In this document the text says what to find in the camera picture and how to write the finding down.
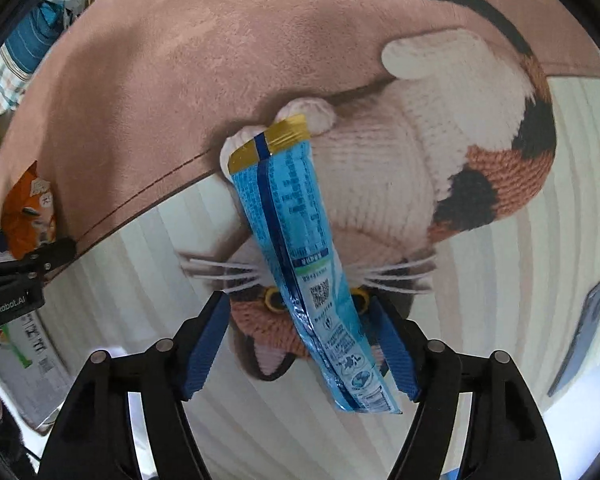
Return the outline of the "orange snack bag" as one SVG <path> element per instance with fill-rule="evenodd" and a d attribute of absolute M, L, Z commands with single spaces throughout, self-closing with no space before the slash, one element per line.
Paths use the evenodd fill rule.
<path fill-rule="evenodd" d="M 7 193 L 1 229 L 8 251 L 17 260 L 56 240 L 54 194 L 50 181 L 38 176 L 34 162 Z"/>

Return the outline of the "blue long snack bag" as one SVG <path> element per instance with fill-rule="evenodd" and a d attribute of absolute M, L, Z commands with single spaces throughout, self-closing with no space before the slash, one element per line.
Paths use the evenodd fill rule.
<path fill-rule="evenodd" d="M 338 408 L 399 413 L 332 241 L 306 118 L 268 127 L 234 151 L 227 168 L 294 327 Z"/>

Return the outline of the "brown cardboard box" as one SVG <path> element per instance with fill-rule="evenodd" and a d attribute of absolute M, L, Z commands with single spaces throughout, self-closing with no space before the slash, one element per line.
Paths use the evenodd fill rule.
<path fill-rule="evenodd" d="M 0 384 L 32 429 L 56 417 L 72 382 L 35 312 L 0 326 Z"/>

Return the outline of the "blue smartphone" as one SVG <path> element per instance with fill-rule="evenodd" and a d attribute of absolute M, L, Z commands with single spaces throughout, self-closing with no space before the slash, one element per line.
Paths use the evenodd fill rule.
<path fill-rule="evenodd" d="M 580 318 L 573 337 L 570 341 L 565 359 L 550 385 L 547 395 L 551 398 L 565 388 L 579 370 L 591 349 L 600 325 L 600 281 L 585 296 Z"/>

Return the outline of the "plaid and blue bedding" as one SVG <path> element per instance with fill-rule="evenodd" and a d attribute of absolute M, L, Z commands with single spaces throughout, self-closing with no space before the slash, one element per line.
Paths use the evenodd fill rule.
<path fill-rule="evenodd" d="M 15 110 L 45 55 L 65 29 L 65 6 L 41 0 L 0 47 L 0 115 Z"/>

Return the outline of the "pink cat rug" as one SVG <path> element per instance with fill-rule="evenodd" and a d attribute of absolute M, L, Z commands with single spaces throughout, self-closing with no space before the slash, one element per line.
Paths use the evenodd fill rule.
<path fill-rule="evenodd" d="M 40 1 L 0 5 L 0 47 Z M 183 404 L 207 479 L 392 479 L 418 405 L 373 297 L 457 353 L 507 352 L 545 427 L 600 359 L 599 325 L 547 395 L 600 281 L 600 44 L 559 0 L 46 1 L 65 29 L 0 115 L 0 230 L 37 162 L 76 256 L 31 312 L 71 388 L 93 352 L 142 353 L 227 294 L 220 348 Z M 338 408 L 228 171 L 294 115 L 399 413 Z M 41 479 L 64 403 L 34 430 L 0 384 L 1 477 Z"/>

